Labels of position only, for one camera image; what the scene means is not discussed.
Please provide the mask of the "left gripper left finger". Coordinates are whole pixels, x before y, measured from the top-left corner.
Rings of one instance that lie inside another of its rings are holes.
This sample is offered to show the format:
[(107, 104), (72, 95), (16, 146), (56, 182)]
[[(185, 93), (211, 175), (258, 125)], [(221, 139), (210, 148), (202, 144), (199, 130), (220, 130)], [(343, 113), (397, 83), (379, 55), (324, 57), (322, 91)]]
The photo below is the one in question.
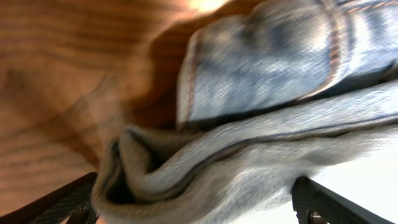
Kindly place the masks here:
[(81, 223), (95, 224), (98, 214), (91, 204), (91, 191), (97, 178), (90, 172), (73, 182), (1, 217), (1, 223)]

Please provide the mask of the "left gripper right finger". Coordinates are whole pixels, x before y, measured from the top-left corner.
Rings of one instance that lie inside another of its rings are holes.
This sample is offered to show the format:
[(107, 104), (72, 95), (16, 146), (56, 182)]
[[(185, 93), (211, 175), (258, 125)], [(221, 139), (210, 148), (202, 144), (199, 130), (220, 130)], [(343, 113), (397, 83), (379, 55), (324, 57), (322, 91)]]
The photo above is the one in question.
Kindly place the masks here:
[(291, 195), (300, 224), (392, 224), (308, 177), (295, 180)]

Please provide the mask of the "blue denim jeans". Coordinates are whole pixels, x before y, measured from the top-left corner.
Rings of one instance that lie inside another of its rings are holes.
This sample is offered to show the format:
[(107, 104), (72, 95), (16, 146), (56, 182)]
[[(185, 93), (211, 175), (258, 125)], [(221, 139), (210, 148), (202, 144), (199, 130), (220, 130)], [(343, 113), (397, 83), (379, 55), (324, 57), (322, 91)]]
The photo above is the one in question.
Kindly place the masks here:
[(397, 2), (266, 1), (196, 31), (177, 125), (130, 126), (92, 203), (108, 223), (295, 223), (307, 176), (397, 221)]

